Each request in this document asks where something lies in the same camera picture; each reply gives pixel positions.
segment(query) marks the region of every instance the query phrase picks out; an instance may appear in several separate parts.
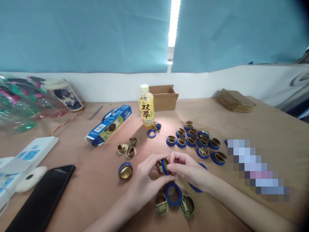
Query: white mouse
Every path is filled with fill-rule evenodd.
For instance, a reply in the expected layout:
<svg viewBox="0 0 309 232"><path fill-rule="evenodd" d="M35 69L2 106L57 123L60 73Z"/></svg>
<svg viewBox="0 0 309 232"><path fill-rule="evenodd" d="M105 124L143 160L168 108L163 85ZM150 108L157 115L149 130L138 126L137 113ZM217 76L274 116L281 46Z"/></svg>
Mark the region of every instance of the white mouse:
<svg viewBox="0 0 309 232"><path fill-rule="evenodd" d="M37 167L32 171L28 172L26 176L18 183L16 186L16 192L25 192L32 189L39 180L44 176L47 172L47 167Z"/></svg>

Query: black phone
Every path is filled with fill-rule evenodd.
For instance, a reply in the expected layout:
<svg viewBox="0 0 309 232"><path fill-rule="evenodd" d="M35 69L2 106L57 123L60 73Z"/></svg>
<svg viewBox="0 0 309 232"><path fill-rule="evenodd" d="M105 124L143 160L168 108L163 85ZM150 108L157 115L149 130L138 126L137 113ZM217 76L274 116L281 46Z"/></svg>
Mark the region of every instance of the black phone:
<svg viewBox="0 0 309 232"><path fill-rule="evenodd" d="M45 231L74 170L67 165L47 171L5 232Z"/></svg>

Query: forearm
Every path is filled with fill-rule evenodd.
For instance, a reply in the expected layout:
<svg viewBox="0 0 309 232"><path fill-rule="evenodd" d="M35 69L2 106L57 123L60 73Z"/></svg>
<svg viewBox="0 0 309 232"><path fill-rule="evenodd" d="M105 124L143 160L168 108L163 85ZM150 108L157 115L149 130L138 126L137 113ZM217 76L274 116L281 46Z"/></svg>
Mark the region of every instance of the forearm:
<svg viewBox="0 0 309 232"><path fill-rule="evenodd" d="M126 194L112 205L101 217L84 232L113 232L123 226L133 215Z"/></svg>
<svg viewBox="0 0 309 232"><path fill-rule="evenodd" d="M294 231L295 225L272 210L241 193L227 182L210 174L206 189L256 232Z"/></svg>

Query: brown cardboard box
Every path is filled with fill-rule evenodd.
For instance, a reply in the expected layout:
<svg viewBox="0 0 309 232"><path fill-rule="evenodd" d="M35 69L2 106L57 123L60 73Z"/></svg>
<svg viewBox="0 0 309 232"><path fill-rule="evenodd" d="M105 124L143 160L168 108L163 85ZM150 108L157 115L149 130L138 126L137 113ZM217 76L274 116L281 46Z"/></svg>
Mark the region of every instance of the brown cardboard box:
<svg viewBox="0 0 309 232"><path fill-rule="evenodd" d="M251 112L256 106L253 101L250 101L238 91L222 89L218 100L231 111Z"/></svg>
<svg viewBox="0 0 309 232"><path fill-rule="evenodd" d="M149 92L154 95L154 110L175 110L178 93L174 91L174 85L149 86Z"/></svg>

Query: power strip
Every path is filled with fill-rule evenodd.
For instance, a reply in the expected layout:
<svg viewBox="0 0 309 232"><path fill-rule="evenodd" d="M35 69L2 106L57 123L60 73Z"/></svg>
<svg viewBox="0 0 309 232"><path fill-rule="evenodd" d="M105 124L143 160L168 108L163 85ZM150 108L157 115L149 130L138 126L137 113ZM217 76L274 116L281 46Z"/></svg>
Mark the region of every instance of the power strip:
<svg viewBox="0 0 309 232"><path fill-rule="evenodd" d="M44 137L33 140L24 150L22 150L16 157L31 162L28 171L23 173L15 173L11 175L0 175L0 183L4 182L4 186L9 190L10 196L15 193L15 188L19 181L32 169L36 168L44 157L59 141L57 137ZM7 194L0 186L0 209L7 203Z"/></svg>

